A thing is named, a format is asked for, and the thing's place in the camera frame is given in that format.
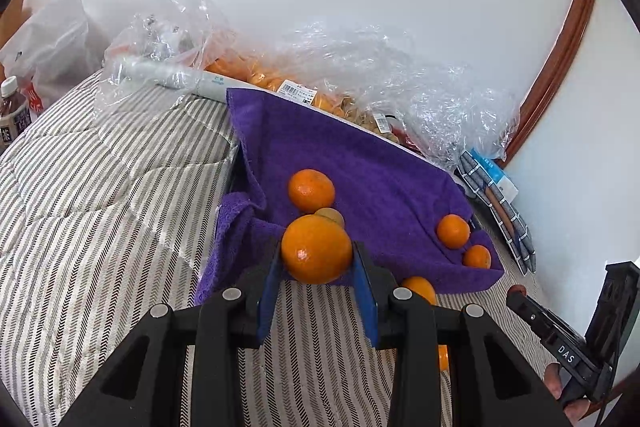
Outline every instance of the mattress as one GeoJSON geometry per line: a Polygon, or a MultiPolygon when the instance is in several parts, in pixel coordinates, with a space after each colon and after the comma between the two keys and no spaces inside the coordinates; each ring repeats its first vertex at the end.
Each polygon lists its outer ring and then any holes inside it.
{"type": "MultiPolygon", "coordinates": [[[[164,88],[130,96],[97,124],[97,75],[31,125],[0,156],[0,377],[35,426],[57,425],[130,328],[155,303],[193,303],[238,153],[226,106],[188,96],[155,118],[164,88]]],[[[438,295],[482,305],[542,374],[550,355],[506,308],[523,283],[498,232],[485,229],[505,275],[478,294],[438,295]]],[[[384,426],[393,351],[372,349],[353,290],[281,284],[271,334],[241,350],[245,425],[384,426]]],[[[183,378],[188,425],[193,348],[183,378]]],[[[442,424],[451,425],[441,373],[442,424]]]]}
{"type": "Polygon", "coordinates": [[[57,425],[155,303],[192,305],[236,146],[226,106],[162,87],[97,126],[97,74],[0,156],[0,376],[35,426],[57,425]]]}

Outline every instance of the plastic bag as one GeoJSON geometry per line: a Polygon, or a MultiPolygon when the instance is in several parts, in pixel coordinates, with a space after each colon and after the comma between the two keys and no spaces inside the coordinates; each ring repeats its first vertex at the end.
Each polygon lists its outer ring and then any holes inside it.
{"type": "Polygon", "coordinates": [[[315,23],[284,39],[278,55],[305,86],[348,96],[365,115],[394,116],[403,127],[396,136],[405,132],[424,156],[449,171],[472,148],[505,158],[517,128],[513,93],[491,88],[469,68],[428,63],[405,32],[377,26],[330,31],[315,23]]]}
{"type": "Polygon", "coordinates": [[[104,52],[168,60],[196,69],[229,49],[235,34],[211,0],[155,0],[150,14],[137,14],[104,52]]]}
{"type": "Polygon", "coordinates": [[[95,126],[144,126],[194,93],[201,76],[200,70],[174,62],[133,55],[113,57],[98,79],[95,126]]]}
{"type": "Polygon", "coordinates": [[[90,42],[82,0],[53,0],[9,39],[0,62],[40,114],[100,68],[103,49],[90,42]]]}
{"type": "MultiPolygon", "coordinates": [[[[504,158],[517,126],[518,103],[511,93],[492,89],[468,68],[424,61],[407,33],[376,26],[334,31],[315,23],[275,45],[243,49],[221,15],[214,23],[210,13],[217,11],[210,0],[162,1],[169,15],[136,19],[142,26],[123,32],[106,57],[134,52],[281,94],[310,88],[308,102],[313,107],[418,150],[448,171],[456,168],[466,149],[504,158]],[[123,48],[118,41],[126,43],[123,48]],[[401,128],[389,124],[387,115],[395,117],[401,128]]],[[[135,76],[107,65],[98,88],[97,112],[113,113],[119,100],[136,89],[136,82],[153,82],[136,81],[135,76]]],[[[191,89],[182,80],[178,84],[171,86],[174,91],[162,107],[191,89]]]]}

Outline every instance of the bottle cap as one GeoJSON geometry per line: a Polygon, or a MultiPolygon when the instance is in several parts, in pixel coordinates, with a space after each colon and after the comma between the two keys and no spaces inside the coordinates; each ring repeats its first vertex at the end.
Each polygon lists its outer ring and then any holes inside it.
{"type": "Polygon", "coordinates": [[[15,76],[10,76],[2,84],[0,84],[0,94],[3,98],[11,96],[18,90],[18,79],[15,76]]]}

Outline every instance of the clear plastic wrap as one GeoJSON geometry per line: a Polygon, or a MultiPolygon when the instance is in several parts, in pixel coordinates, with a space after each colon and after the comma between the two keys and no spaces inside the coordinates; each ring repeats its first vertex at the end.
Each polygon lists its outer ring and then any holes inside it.
{"type": "Polygon", "coordinates": [[[96,126],[145,125],[195,92],[202,72],[149,57],[119,55],[98,79],[94,99],[96,126]]]}
{"type": "MultiPolygon", "coordinates": [[[[123,37],[134,45],[119,53],[134,51],[142,57],[192,65],[281,94],[287,80],[300,84],[316,91],[310,99],[313,107],[418,150],[448,171],[472,148],[487,158],[505,158],[518,124],[518,100],[510,92],[490,87],[469,68],[423,60],[407,33],[385,32],[376,26],[329,31],[315,23],[269,48],[240,49],[223,17],[213,22],[210,14],[218,12],[209,0],[163,2],[168,4],[164,12],[173,7],[175,18],[168,16],[163,25],[153,19],[153,28],[139,32],[144,35],[138,41],[123,37]],[[172,42],[162,31],[165,27],[184,32],[174,32],[172,42]],[[396,125],[386,116],[395,117],[396,125]]],[[[158,83],[153,75],[142,78],[130,74],[135,68],[124,71],[121,66],[116,60],[105,67],[96,98],[98,115],[116,114],[118,104],[132,92],[158,83]]],[[[169,89],[158,94],[158,103],[152,106],[158,111],[194,90],[191,73],[175,74],[163,82],[169,89]]]]}
{"type": "Polygon", "coordinates": [[[449,171],[471,148],[505,158],[517,128],[513,93],[491,88],[470,68],[422,60],[404,32],[328,31],[315,23],[285,39],[278,54],[306,86],[348,96],[367,115],[396,117],[422,154],[449,171]]]}
{"type": "Polygon", "coordinates": [[[168,60],[196,69],[212,63],[235,40],[226,18],[211,0],[155,0],[149,14],[137,14],[104,52],[168,60]]]}

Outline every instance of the patterned fabric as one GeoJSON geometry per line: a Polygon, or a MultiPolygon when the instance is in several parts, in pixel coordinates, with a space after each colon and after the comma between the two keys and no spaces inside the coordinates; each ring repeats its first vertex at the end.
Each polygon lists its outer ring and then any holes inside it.
{"type": "Polygon", "coordinates": [[[224,104],[140,117],[157,86],[97,128],[96,82],[0,156],[0,375],[35,426],[60,421],[150,306],[193,303],[236,151],[224,104]]]}
{"type": "MultiPolygon", "coordinates": [[[[161,87],[127,100],[119,123],[96,128],[95,83],[69,93],[0,156],[0,376],[35,426],[60,421],[153,304],[191,305],[236,155],[222,104],[189,97],[161,118],[139,119],[161,87]]],[[[439,304],[482,305],[542,373],[550,356],[504,299],[513,283],[544,299],[485,228],[505,275],[486,292],[439,295],[439,304]]],[[[193,347],[183,426],[192,363],[193,347]]],[[[239,353],[244,422],[386,425],[393,368],[392,351],[369,347],[351,289],[283,282],[270,336],[239,353]]],[[[448,373],[441,383],[448,426],[448,373]]]]}

